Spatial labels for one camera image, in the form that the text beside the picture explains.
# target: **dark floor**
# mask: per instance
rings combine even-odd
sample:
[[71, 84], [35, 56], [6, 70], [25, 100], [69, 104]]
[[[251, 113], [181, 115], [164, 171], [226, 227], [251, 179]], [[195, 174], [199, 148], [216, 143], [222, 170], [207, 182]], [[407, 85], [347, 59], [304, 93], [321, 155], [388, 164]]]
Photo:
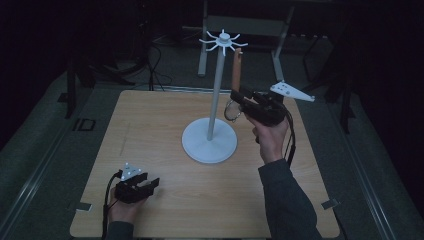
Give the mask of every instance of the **dark floor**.
[[[150, 54], [152, 64], [158, 61], [155, 90], [162, 91], [160, 84], [212, 88], [216, 51], [209, 55], [206, 76], [199, 78], [200, 45], [193, 39], [179, 45], [164, 45], [166, 40], [155, 41], [160, 59], [157, 49]], [[310, 44], [311, 40], [305, 38], [289, 38], [281, 56], [285, 79], [297, 88], [309, 84], [302, 57]], [[307, 58], [310, 74], [317, 73], [331, 49], [325, 40], [314, 48]], [[244, 52], [243, 84], [266, 91], [275, 83], [270, 53], [248, 47]], [[222, 89], [229, 89], [231, 62], [226, 60]], [[0, 215], [2, 221], [8, 220], [2, 227], [10, 227], [9, 234], [1, 239], [71, 238], [69, 227], [75, 204], [82, 195], [118, 96], [124, 89], [147, 90], [149, 78], [146, 69], [127, 78], [135, 86], [118, 85], [100, 77], [93, 89], [79, 86], [78, 108], [68, 120], [64, 119], [66, 105], [57, 102], [66, 91], [66, 74], [52, 83], [1, 152]], [[316, 102], [297, 103], [329, 197], [341, 203], [334, 208], [343, 229], [337, 239], [423, 239], [423, 221], [358, 97], [352, 96], [355, 118], [349, 120], [350, 134], [345, 134], [338, 123], [340, 100], [327, 103], [323, 97], [326, 88], [310, 92], [316, 96]], [[72, 131], [77, 118], [96, 120], [95, 129]], [[45, 167], [41, 171], [44, 177], [27, 182], [35, 169], [40, 169], [38, 164]], [[34, 182], [40, 185], [32, 188], [27, 205], [14, 205], [20, 190]]]

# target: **person's right hand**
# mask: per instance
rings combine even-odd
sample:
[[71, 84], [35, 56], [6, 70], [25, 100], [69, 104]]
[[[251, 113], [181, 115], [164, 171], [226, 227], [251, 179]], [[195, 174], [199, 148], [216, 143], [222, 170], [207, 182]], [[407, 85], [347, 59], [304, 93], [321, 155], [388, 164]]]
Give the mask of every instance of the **person's right hand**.
[[247, 114], [245, 116], [255, 126], [252, 131], [259, 138], [260, 154], [264, 163], [267, 164], [282, 159], [284, 138], [289, 128], [287, 118], [284, 118], [276, 126], [267, 127]]

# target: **wooden table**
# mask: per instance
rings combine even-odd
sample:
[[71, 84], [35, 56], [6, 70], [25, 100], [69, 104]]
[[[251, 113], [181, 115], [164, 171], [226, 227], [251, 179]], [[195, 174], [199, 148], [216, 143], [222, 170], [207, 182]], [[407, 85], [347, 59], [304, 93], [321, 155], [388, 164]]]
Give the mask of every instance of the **wooden table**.
[[[220, 119], [228, 100], [228, 94], [220, 95]], [[107, 183], [128, 162], [148, 172], [149, 179], [161, 178], [136, 221], [135, 237], [270, 237], [257, 171], [263, 162], [252, 125], [243, 116], [229, 123], [238, 146], [218, 164], [194, 161], [182, 147], [184, 129], [194, 120], [209, 117], [211, 101], [209, 93], [122, 92], [81, 198], [92, 209], [76, 212], [72, 236], [101, 235]], [[328, 195], [296, 103], [287, 98], [285, 105], [293, 115], [297, 139], [291, 169], [314, 205], [318, 230], [324, 237], [336, 237], [339, 228], [334, 213], [321, 206]]]

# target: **white pole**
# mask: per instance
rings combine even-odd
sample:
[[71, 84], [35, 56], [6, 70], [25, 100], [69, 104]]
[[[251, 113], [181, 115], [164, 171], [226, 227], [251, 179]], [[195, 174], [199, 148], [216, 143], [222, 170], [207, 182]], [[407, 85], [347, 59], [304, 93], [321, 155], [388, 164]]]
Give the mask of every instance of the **white pole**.
[[218, 108], [219, 92], [220, 92], [220, 89], [221, 89], [221, 81], [222, 81], [222, 73], [223, 73], [223, 69], [224, 69], [224, 62], [225, 62], [224, 49], [222, 47], [219, 47], [218, 59], [216, 61], [215, 83], [214, 83], [214, 87], [213, 87], [211, 115], [209, 117], [209, 129], [208, 129], [208, 135], [207, 135], [208, 141], [211, 141], [213, 139], [213, 129], [214, 129], [214, 126], [215, 126], [216, 111], [217, 111], [217, 108]]

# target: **sleeve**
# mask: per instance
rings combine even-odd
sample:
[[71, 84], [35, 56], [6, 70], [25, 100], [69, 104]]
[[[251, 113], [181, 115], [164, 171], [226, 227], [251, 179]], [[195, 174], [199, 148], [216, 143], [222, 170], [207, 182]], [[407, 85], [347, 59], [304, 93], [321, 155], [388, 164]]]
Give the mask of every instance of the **sleeve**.
[[108, 225], [106, 240], [132, 240], [134, 225], [128, 222], [111, 222]]
[[259, 168], [265, 195], [265, 210], [271, 237], [322, 239], [316, 229], [317, 215], [285, 159]]

